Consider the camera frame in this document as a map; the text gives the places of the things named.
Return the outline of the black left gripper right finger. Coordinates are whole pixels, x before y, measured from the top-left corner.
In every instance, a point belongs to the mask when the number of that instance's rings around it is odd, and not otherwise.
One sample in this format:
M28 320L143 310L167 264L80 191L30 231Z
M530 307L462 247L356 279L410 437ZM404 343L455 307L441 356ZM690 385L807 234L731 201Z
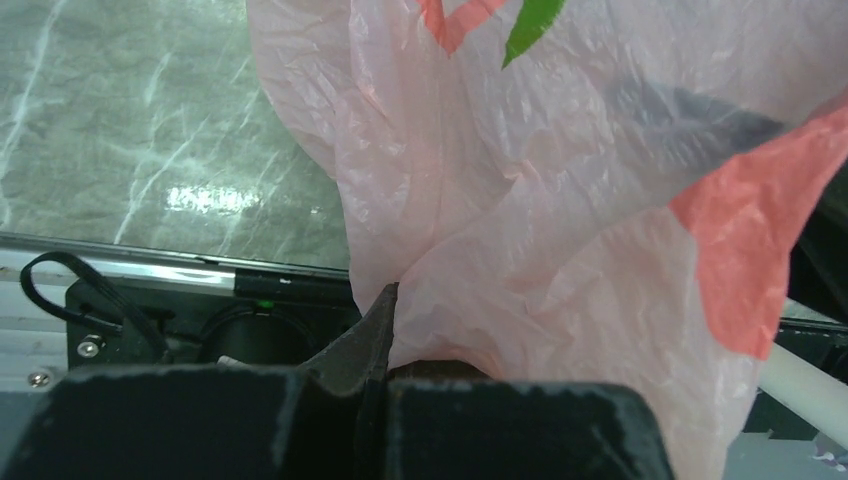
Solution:
M495 381L457 361L391 373L390 479L672 479L658 422L634 390Z

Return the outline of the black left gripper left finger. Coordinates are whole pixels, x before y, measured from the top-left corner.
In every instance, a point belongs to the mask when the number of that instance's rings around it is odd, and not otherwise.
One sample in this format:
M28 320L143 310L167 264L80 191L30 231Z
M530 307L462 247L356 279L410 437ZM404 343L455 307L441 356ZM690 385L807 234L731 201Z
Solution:
M378 479L398 288L297 367L127 365L69 373L5 479Z

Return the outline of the pink plastic bag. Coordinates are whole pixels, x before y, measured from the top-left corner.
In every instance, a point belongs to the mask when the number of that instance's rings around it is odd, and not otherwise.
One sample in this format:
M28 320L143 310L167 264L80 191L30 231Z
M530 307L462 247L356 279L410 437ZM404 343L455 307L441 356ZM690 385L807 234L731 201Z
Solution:
M606 381L718 479L847 156L843 1L251 1L390 363Z

